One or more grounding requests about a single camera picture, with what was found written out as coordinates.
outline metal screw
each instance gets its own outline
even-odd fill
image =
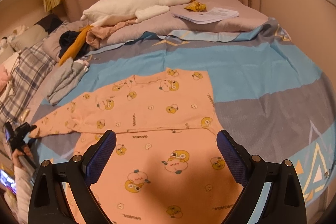
[[[258,162],[261,161],[261,158],[258,155],[252,155],[252,160]]]
[[[82,159],[82,156],[81,156],[81,155],[75,155],[75,156],[72,157],[72,160],[73,160],[74,162],[78,162],[78,161],[80,161],[81,159]]]
[[[292,162],[290,160],[285,160],[285,165],[292,166]]]
[[[43,167],[46,167],[49,163],[50,163],[49,160],[44,160],[44,161],[41,163],[41,165],[42,165]]]

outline cartoon duck print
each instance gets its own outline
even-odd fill
[[[113,86],[112,86],[112,91],[119,91],[122,87],[124,86],[128,86],[129,88],[132,87],[132,83],[133,81],[130,79],[124,79],[121,80],[119,82],[116,82]]]
[[[189,160],[189,153],[185,150],[175,150],[170,154],[167,161],[163,160],[162,163],[169,172],[181,174],[183,170],[188,168],[187,161]]]
[[[176,205],[168,206],[167,214],[169,214],[171,218],[181,218],[183,216],[181,208]]]
[[[125,182],[125,189],[131,193],[139,193],[145,183],[151,183],[148,180],[148,176],[144,172],[140,172],[138,169],[133,173],[128,174]]]
[[[99,141],[102,136],[102,134],[96,134],[94,138],[96,139],[96,141]]]
[[[113,87],[112,87],[112,91],[119,91],[122,87],[123,87],[123,85],[116,85],[116,84],[114,84]]]
[[[177,81],[172,81],[172,80],[162,80],[160,83],[160,90],[163,90],[165,92],[169,91],[176,91],[180,87],[179,83]]]
[[[223,160],[221,157],[215,157],[210,160],[212,164],[212,168],[215,170],[221,170],[225,167],[225,160]]]
[[[212,185],[211,184],[208,184],[208,185],[206,185],[204,188],[205,188],[205,190],[207,191],[207,192],[210,192],[211,190],[212,190]]]
[[[167,70],[167,73],[170,76],[178,76],[179,75],[179,73],[175,69],[169,69],[169,70]]]
[[[212,119],[210,117],[204,117],[201,121],[202,128],[209,128],[211,126]]]
[[[105,120],[97,121],[97,128],[102,129],[105,126]]]
[[[97,104],[100,110],[111,110],[114,107],[114,101],[112,99],[102,100]]]
[[[75,111],[76,108],[76,102],[71,101],[70,102],[70,107],[67,108],[67,110],[69,110],[71,113],[73,113]]]
[[[203,78],[203,75],[200,72],[194,72],[193,78],[194,80],[199,80]]]
[[[131,91],[128,95],[127,95],[127,100],[133,100],[135,97],[137,96],[137,93],[135,91]]]
[[[48,117],[43,117],[42,118],[42,121],[41,121],[42,124],[47,124],[48,122],[49,122],[49,118]]]
[[[116,147],[117,155],[122,156],[126,153],[126,147],[123,144],[118,144]]]
[[[176,113],[177,110],[179,110],[179,108],[176,104],[166,107],[166,111],[171,114]]]

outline white sleeve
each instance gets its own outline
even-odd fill
[[[31,176],[21,168],[14,166],[17,200],[17,218],[20,224],[28,223],[29,202],[33,186],[30,183]]]

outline white stuffed goose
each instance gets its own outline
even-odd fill
[[[81,20],[89,19],[92,26],[114,26],[119,22],[137,18],[146,19],[169,11],[170,6],[187,4],[193,0],[99,0],[83,11]]]

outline phone screen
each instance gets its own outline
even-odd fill
[[[2,169],[0,169],[0,182],[14,195],[16,195],[16,183],[14,179]]]

